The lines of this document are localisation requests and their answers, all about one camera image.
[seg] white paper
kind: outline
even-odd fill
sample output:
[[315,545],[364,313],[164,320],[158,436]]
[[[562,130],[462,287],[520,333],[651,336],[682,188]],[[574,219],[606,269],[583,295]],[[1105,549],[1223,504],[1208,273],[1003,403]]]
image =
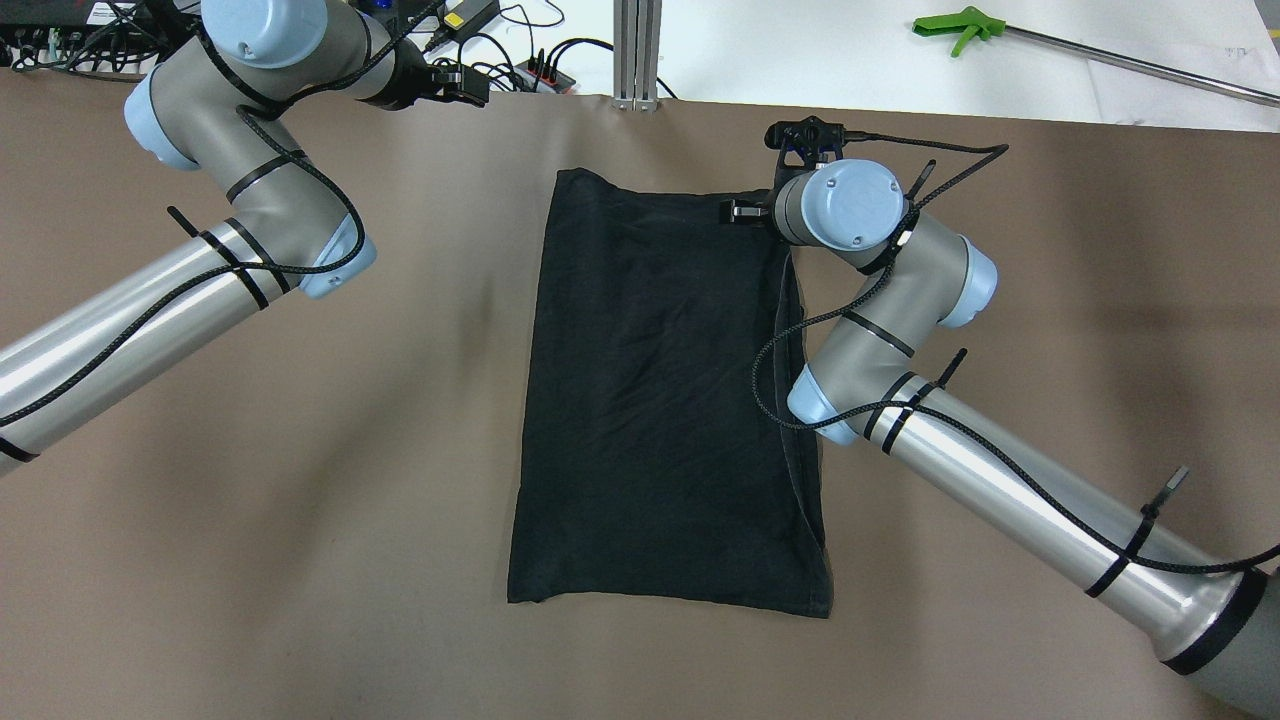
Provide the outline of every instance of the white paper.
[[[1280,95],[1274,47],[1111,41],[1105,50]],[[1280,109],[1149,77],[1096,60],[1089,74],[1102,120],[1117,124],[1280,132]]]

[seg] black device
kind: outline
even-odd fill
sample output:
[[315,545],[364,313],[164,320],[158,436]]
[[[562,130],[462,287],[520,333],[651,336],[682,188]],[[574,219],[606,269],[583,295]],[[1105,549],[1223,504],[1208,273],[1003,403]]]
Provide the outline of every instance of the black device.
[[0,64],[12,60],[8,47],[18,51],[19,63],[33,61],[45,49],[84,61],[131,54],[164,60],[192,37],[196,22],[197,15],[179,12],[174,0],[114,3],[114,8],[88,0],[0,3],[0,50],[5,50]]

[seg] white table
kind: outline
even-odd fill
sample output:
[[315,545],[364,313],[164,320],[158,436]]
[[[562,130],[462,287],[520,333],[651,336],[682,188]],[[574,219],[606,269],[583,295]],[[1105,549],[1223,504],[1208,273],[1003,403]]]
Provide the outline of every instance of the white table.
[[[564,23],[535,29],[539,47],[577,36],[612,41],[612,3],[559,5]],[[979,6],[1028,29],[1280,92],[1280,56],[1252,0],[987,0]],[[540,0],[526,0],[526,8],[534,22],[556,18]],[[681,99],[713,102],[1280,129],[1280,110],[1178,86],[1167,96],[1171,108],[1147,118],[1152,95],[1165,100],[1170,83],[1120,70],[1103,77],[1088,60],[1014,37],[974,40],[954,59],[959,36],[925,38],[910,31],[916,17],[963,8],[959,0],[668,1],[658,73]],[[524,59],[526,28],[499,20],[489,32],[517,63]],[[498,59],[483,41],[468,44],[466,56]],[[612,94],[612,60],[603,50],[575,47],[561,68],[580,81],[580,92]],[[1196,100],[1202,95],[1208,100]]]

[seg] cable tie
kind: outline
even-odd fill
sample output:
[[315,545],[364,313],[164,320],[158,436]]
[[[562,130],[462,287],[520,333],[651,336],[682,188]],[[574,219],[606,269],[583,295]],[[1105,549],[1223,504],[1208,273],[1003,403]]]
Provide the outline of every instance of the cable tie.
[[938,382],[933,384],[937,386],[938,389],[947,389],[947,383],[951,382],[951,375],[954,375],[956,370],[960,369],[960,363],[964,363],[964,359],[968,355],[969,355],[968,347],[961,347],[959,351],[956,351],[956,356],[951,359],[951,363],[947,364],[947,369],[942,370],[942,374],[938,375]]
[[1129,539],[1129,544],[1125,546],[1123,553],[1116,556],[1115,562],[1112,562],[1111,566],[1107,568],[1107,571],[1098,578],[1098,582],[1093,583],[1093,585],[1084,591],[1084,594],[1089,597],[1098,597],[1103,591],[1111,587],[1111,583],[1120,577],[1120,573],[1124,573],[1124,569],[1129,565],[1129,559],[1137,556],[1138,551],[1142,550],[1143,543],[1146,543],[1147,538],[1151,537],[1151,530],[1156,527],[1156,518],[1160,516],[1160,506],[1174,495],[1178,487],[1183,484],[1183,480],[1187,479],[1188,474],[1190,474],[1190,468],[1187,465],[1179,466],[1165,486],[1160,488],[1156,497],[1153,497],[1147,505],[1142,506],[1142,523],[1138,525],[1138,529],[1134,530],[1133,538]]

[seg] black t-shirt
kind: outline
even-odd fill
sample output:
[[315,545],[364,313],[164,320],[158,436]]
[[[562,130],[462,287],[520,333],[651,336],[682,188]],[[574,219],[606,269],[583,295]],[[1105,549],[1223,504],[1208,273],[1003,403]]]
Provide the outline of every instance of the black t-shirt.
[[[803,309],[790,249],[719,224],[719,201],[744,196],[558,174],[508,601],[613,592],[829,614],[815,436],[771,421],[750,387],[756,351]],[[801,337],[760,372],[783,418]]]

